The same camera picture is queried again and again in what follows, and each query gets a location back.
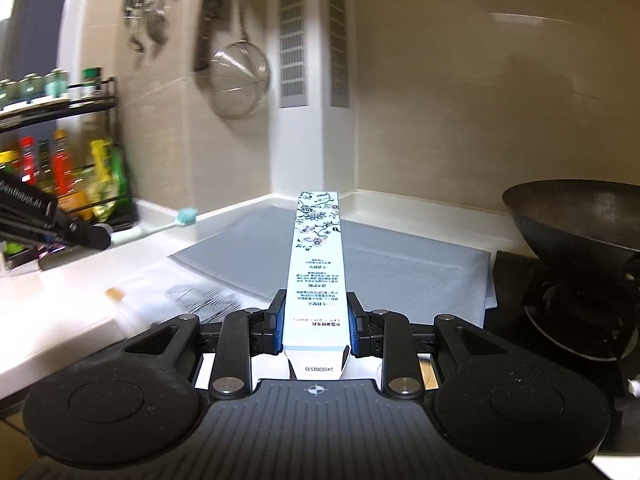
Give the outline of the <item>white blue toothpaste box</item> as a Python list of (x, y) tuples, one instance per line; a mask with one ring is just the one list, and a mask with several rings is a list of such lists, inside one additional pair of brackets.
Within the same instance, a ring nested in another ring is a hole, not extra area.
[(350, 336), (337, 192), (297, 200), (283, 325), (283, 351), (299, 380), (337, 380)]

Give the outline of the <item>white green toothbrush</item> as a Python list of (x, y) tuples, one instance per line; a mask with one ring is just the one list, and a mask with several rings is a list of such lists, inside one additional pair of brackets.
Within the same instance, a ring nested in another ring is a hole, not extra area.
[(112, 235), (112, 247), (119, 247), (129, 243), (143, 240), (145, 237), (168, 231), (175, 228), (186, 228), (193, 226), (198, 220), (198, 211), (194, 208), (180, 209), (170, 221), (160, 224), (141, 223), (133, 228), (116, 232)]

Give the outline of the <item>orange oil bottle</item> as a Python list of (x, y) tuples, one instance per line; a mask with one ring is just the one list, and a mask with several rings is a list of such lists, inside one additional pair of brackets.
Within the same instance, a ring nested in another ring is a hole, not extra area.
[(58, 196), (58, 206), (70, 211), (80, 206), (80, 195), (75, 191), (73, 164), (67, 148), (64, 129), (54, 132), (54, 153), (52, 156), (54, 192)]

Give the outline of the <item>grey drying mat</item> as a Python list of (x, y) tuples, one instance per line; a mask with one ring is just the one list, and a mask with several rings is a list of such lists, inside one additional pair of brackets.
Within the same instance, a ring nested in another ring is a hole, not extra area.
[[(269, 301), (285, 288), (295, 212), (268, 207), (171, 256), (180, 266)], [(481, 326), (497, 305), (488, 252), (343, 220), (346, 289), (367, 310), (429, 323), (453, 314)]]

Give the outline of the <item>red cap sauce bottle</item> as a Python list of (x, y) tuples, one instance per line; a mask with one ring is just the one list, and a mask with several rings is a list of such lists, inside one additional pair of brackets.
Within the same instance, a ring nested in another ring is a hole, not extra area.
[(35, 140), (32, 136), (23, 136), (20, 145), (22, 151), (22, 181), (30, 185), (36, 185), (39, 171), (35, 153)]

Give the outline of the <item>white patterned tea towel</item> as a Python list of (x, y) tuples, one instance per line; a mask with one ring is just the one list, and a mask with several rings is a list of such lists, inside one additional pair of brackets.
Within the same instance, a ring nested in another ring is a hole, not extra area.
[(111, 287), (105, 295), (122, 311), (122, 322), (135, 330), (184, 314), (195, 315), (202, 323), (217, 322), (231, 312), (253, 307), (252, 300), (209, 282), (129, 290)]

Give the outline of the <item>black spice rack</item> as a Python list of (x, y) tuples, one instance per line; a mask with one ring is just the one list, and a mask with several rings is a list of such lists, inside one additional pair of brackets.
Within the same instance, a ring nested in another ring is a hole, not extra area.
[(96, 68), (1, 83), (1, 271), (101, 249), (139, 220), (119, 143), (117, 80)]

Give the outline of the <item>yellow green snack bag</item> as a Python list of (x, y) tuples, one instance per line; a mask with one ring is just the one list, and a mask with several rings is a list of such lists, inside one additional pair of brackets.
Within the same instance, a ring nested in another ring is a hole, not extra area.
[(120, 149), (111, 140), (90, 142), (93, 157), (93, 177), (89, 184), (89, 202), (99, 222), (106, 223), (122, 214), (129, 205), (128, 181)]

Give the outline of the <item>hanging metal spoons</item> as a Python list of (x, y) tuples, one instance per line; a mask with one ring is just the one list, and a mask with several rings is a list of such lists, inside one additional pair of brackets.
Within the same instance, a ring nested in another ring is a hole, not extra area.
[(143, 34), (157, 46), (166, 44), (169, 22), (165, 0), (122, 0), (122, 19), (128, 47), (134, 52), (145, 52)]

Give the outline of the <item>black wok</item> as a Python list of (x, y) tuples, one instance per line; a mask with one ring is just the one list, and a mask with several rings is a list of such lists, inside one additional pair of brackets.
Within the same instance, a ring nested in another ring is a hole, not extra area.
[(502, 194), (526, 244), (562, 283), (639, 283), (639, 188), (580, 179), (525, 182)]

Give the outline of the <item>metal mesh strainer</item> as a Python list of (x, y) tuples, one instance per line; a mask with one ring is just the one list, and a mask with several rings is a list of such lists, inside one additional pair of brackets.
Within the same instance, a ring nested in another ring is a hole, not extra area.
[(252, 114), (266, 98), (271, 68), (245, 26), (245, 0), (238, 0), (240, 39), (219, 49), (210, 64), (212, 104), (218, 116), (228, 119)]

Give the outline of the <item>black stove top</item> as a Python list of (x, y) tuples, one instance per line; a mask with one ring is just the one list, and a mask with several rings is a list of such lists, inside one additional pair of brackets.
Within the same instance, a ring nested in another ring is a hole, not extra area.
[(498, 252), (484, 329), (595, 384), (612, 422), (601, 452), (639, 453), (639, 283), (562, 283), (537, 259)]

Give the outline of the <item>white wall vent grille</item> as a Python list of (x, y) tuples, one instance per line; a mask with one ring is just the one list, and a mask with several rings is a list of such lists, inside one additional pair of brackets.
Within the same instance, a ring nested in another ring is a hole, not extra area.
[(278, 0), (280, 107), (307, 105), (305, 0)]

